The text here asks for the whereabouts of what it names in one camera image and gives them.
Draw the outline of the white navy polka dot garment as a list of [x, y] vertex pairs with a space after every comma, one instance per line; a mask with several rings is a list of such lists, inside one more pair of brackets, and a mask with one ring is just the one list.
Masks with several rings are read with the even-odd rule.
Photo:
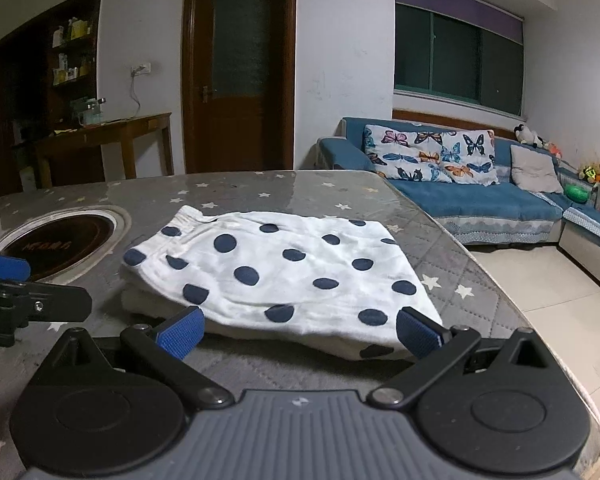
[[122, 258], [148, 292], [128, 308], [168, 318], [201, 308], [211, 333], [298, 342], [352, 361], [401, 359], [412, 308], [441, 316], [407, 256], [377, 221], [272, 211], [206, 216], [182, 207]]

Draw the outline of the round built-in induction cooker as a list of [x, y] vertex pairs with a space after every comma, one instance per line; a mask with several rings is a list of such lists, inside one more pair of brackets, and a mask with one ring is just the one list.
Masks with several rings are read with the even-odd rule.
[[5, 210], [0, 256], [24, 260], [31, 281], [82, 284], [90, 276], [117, 271], [131, 228], [131, 215], [114, 205]]

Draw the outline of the butterfly print pillow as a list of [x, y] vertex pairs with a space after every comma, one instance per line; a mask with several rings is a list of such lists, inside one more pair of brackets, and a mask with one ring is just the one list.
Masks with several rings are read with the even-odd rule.
[[363, 129], [363, 148], [376, 174], [408, 182], [498, 183], [495, 134], [491, 130], [406, 131], [381, 125]]

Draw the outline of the beige square cushion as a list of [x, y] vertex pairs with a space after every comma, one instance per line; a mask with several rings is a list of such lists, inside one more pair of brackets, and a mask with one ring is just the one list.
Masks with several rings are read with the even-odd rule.
[[510, 175], [518, 188], [532, 193], [562, 193], [550, 155], [512, 145], [509, 149], [512, 159]]

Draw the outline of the blue sectional sofa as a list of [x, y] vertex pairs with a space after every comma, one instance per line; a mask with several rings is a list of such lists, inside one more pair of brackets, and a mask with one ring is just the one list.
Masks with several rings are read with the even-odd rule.
[[[554, 244], [600, 283], [600, 210], [595, 206], [600, 186], [587, 188], [557, 156], [542, 148], [505, 139], [489, 127], [466, 129], [422, 122], [345, 117], [341, 119], [336, 136], [317, 141], [318, 164], [326, 169], [364, 170], [376, 174], [363, 148], [363, 129], [367, 125], [403, 131], [416, 126], [440, 131], [493, 131], [497, 184], [483, 186], [383, 179], [437, 219], [466, 246]], [[588, 202], [575, 203], [565, 196], [565, 191], [532, 193], [518, 188], [510, 175], [512, 159], [509, 149], [512, 145], [550, 155], [562, 188], [567, 184], [586, 188], [590, 192]]]

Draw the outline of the wooden side table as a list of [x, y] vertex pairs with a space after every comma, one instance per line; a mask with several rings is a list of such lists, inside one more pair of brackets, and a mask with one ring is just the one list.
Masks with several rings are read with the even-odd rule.
[[149, 133], [161, 134], [163, 160], [168, 176], [174, 175], [174, 162], [171, 143], [171, 113], [118, 119], [104, 122], [78, 130], [70, 131], [61, 136], [53, 136], [43, 141], [36, 148], [38, 170], [40, 170], [42, 188], [51, 188], [52, 174], [48, 160], [79, 148], [99, 148], [107, 144], [119, 144], [121, 148], [124, 176], [135, 179], [136, 163], [133, 141], [147, 136]]

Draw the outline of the glass jar on table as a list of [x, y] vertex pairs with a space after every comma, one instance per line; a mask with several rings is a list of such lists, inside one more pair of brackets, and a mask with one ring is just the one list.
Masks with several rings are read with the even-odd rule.
[[102, 123], [102, 106], [105, 98], [81, 98], [71, 102], [73, 115], [81, 127], [91, 127]]

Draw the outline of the green ball toy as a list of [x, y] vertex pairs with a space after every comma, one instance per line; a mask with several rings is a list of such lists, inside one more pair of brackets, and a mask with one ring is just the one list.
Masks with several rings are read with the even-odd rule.
[[567, 184], [564, 188], [565, 196], [578, 204], [586, 204], [590, 192], [586, 188], [581, 188], [579, 185]]

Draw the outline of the dark wooden shelf cabinet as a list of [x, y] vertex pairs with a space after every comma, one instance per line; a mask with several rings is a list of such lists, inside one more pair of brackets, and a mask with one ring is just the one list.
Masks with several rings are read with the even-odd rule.
[[97, 96], [102, 0], [65, 0], [0, 40], [0, 196], [41, 184], [38, 146]]

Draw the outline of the black white plush toy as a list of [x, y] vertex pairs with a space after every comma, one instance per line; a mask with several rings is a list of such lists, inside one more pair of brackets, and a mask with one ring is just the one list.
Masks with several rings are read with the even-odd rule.
[[521, 144], [529, 144], [534, 148], [544, 148], [545, 142], [538, 134], [531, 130], [526, 124], [519, 124], [514, 128], [516, 139]]

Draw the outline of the colourful toys pile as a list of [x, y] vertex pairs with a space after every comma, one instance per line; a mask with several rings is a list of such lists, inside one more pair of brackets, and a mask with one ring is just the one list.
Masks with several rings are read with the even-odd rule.
[[590, 185], [600, 184], [600, 162], [583, 165], [578, 172], [579, 179]]

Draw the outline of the dark green window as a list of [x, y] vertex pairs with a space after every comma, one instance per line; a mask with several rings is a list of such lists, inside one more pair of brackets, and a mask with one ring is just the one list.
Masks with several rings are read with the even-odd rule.
[[518, 115], [524, 21], [482, 0], [396, 0], [394, 88]]

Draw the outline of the brown wooden door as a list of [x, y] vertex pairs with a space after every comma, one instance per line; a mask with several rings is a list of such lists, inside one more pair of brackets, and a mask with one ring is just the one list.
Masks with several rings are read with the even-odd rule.
[[184, 0], [185, 169], [294, 166], [296, 0]]

